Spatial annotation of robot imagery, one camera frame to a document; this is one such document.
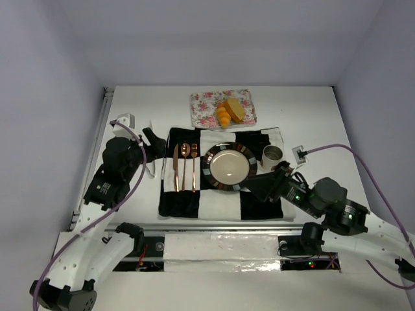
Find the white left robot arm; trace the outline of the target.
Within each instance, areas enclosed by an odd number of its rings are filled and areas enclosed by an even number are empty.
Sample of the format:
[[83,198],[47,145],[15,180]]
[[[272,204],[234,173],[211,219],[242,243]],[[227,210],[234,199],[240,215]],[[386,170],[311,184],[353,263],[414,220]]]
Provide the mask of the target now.
[[39,279],[30,287],[32,309],[91,310],[97,288],[127,255],[142,251],[144,232],[123,222],[115,235],[103,241],[116,212],[137,190],[147,163],[165,155],[166,141],[151,128],[142,134],[115,121],[114,137],[106,143],[102,164],[84,195],[71,238],[55,253]]

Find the yellow bread slice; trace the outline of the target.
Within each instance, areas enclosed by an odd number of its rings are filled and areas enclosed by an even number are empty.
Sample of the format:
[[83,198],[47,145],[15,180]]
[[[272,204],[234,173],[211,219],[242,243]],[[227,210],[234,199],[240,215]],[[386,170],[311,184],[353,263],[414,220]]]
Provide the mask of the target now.
[[228,98],[224,101],[224,107],[232,120],[241,123],[245,117],[245,110],[236,98]]

